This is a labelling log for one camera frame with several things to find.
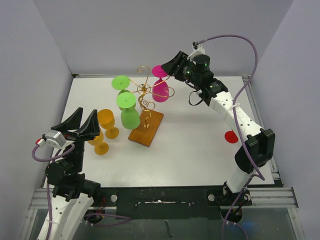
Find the orange wine glass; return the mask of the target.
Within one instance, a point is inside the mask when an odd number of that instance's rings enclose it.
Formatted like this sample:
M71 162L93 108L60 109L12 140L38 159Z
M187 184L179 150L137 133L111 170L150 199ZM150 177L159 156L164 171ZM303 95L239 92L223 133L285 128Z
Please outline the orange wine glass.
M110 109L102 109L97 113L100 126L105 129L108 139L115 139L119 135L119 129L115 127L115 116Z
M104 135L101 130L99 135L93 140L89 140L88 143L94 146L94 152L99 156L105 155L109 151L109 145L104 142Z

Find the magenta wine glass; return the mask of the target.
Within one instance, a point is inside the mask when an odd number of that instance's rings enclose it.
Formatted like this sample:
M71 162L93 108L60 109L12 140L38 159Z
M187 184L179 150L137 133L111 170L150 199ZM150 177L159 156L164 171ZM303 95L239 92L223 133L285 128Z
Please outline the magenta wine glass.
M158 78L152 87L152 98L158 103L163 103L169 98L169 88L168 84L165 82L167 74L160 65L154 66L151 72Z

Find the orange wine glass front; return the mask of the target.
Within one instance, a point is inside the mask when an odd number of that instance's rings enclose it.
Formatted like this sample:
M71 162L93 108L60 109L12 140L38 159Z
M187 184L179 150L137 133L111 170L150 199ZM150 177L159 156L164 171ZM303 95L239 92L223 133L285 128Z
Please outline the orange wine glass front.
M99 156L105 155L109 151L109 145L104 142L104 135L101 130L99 135L93 140L89 140L88 143L94 146L94 152Z

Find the green wine glass front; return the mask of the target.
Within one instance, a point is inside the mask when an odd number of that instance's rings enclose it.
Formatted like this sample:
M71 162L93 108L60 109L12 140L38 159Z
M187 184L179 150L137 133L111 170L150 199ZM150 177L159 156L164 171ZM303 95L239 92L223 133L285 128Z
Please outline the green wine glass front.
M140 115L136 110L136 102L136 97L130 92L123 92L116 98L116 104L121 108L121 123L125 129L136 129L141 123Z

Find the green wine glass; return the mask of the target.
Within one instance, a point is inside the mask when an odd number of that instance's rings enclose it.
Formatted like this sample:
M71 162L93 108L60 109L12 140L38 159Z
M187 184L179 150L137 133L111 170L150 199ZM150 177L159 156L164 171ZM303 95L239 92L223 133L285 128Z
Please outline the green wine glass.
M136 97L130 92L123 92L116 98L116 104L121 108L121 123L125 129L136 129L141 123L140 115L136 110L136 102Z
M118 90L117 96L123 93L130 93L128 90L128 87L131 83L131 80L128 76L126 75L118 75L113 80L111 81L111 86L115 89Z

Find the red wine glass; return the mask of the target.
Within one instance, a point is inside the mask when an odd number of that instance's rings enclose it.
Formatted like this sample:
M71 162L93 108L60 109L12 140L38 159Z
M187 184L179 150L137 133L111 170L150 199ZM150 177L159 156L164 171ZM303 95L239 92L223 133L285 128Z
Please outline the red wine glass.
M235 144L239 141L239 138L237 137L237 135L235 134L235 132L233 130L227 131L224 134L224 138L230 144Z

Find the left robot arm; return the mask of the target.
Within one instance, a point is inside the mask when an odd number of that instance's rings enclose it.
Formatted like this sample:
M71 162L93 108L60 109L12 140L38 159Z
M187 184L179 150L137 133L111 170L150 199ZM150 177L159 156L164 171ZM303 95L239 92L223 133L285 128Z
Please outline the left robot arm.
M48 213L39 240L70 240L90 206L102 200L101 185L87 180L83 170L85 143L100 134L98 111L82 123L83 108L51 127L35 143L31 156L47 162L45 177L53 190L47 191Z

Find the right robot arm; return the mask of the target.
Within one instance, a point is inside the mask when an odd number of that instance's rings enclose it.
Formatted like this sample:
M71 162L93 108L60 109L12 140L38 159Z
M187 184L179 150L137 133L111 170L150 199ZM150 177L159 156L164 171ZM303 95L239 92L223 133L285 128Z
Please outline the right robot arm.
M227 204L235 204L241 198L240 191L249 179L273 157L275 133L255 123L234 101L228 88L210 70L208 55L197 54L189 58L186 53L179 51L172 60L160 67L170 77L191 86L241 140L242 146L234 157L236 168L222 192Z

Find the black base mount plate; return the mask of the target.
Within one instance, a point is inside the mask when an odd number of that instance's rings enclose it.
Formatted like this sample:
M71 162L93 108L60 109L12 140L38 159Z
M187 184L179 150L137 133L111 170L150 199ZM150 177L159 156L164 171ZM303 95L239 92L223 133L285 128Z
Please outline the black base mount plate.
M133 220L219 220L229 207L250 206L250 192L232 193L222 185L103 187L94 207L114 209Z

